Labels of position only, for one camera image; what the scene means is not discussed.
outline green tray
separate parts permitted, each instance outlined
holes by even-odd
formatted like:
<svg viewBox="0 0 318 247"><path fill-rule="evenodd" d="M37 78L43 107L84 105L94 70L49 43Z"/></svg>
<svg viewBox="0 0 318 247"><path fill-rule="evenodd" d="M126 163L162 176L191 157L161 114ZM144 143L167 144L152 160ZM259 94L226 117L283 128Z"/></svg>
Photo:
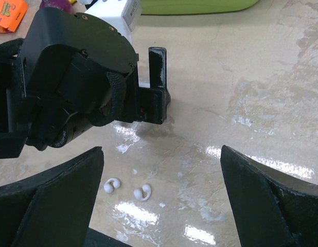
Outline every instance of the green tray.
<svg viewBox="0 0 318 247"><path fill-rule="evenodd" d="M202 14L238 11L259 0L141 0L142 14Z"/></svg>

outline table surface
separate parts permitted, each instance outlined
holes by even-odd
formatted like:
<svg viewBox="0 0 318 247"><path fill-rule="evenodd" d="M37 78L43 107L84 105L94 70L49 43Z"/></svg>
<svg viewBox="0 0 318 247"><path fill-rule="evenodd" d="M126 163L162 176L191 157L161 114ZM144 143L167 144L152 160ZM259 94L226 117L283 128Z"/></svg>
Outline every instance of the table surface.
<svg viewBox="0 0 318 247"><path fill-rule="evenodd" d="M17 33L23 37L39 1ZM318 0L261 0L245 11L142 16L133 33L140 78L147 50L168 50L172 102L161 125L114 122L61 149L0 160L0 185L102 146L104 172L91 227L133 246L240 246L220 148L318 184ZM120 178L108 195L104 182ZM133 190L152 186L149 201Z"/></svg>

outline orange object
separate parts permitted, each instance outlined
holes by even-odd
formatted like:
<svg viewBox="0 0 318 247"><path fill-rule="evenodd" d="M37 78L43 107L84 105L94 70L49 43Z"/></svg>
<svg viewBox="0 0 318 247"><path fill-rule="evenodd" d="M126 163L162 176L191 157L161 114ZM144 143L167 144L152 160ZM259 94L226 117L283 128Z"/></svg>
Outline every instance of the orange object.
<svg viewBox="0 0 318 247"><path fill-rule="evenodd" d="M24 0L0 0L0 32L15 32L27 9Z"/></svg>

